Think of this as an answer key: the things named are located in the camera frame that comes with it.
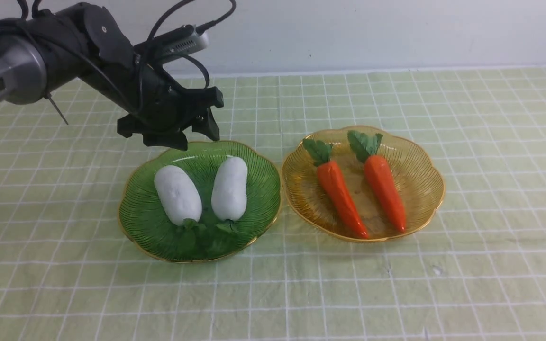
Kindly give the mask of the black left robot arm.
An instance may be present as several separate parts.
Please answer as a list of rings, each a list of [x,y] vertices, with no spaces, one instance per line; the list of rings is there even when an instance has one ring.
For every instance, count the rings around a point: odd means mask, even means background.
[[[229,11],[202,25],[184,25],[156,34],[163,22],[186,6],[165,11],[137,45],[120,30],[104,6],[78,2],[56,13],[20,0],[19,18],[0,20],[0,103],[27,105],[52,100],[52,91],[78,78],[127,112],[117,121],[125,138],[141,134],[145,146],[185,151],[184,130],[220,139],[212,107],[223,93],[210,86],[209,73],[191,54],[208,45],[206,32]]]

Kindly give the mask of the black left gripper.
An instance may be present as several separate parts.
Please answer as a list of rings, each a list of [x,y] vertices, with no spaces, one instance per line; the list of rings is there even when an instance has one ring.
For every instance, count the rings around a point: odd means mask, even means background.
[[[186,151],[188,139],[183,132],[190,127],[193,132],[218,142],[220,129],[212,109],[223,108],[225,100],[221,90],[210,86],[208,73],[204,79],[205,87],[188,88],[161,66],[146,66],[142,71],[138,109],[118,120],[117,133],[125,138],[142,134],[147,147]]]

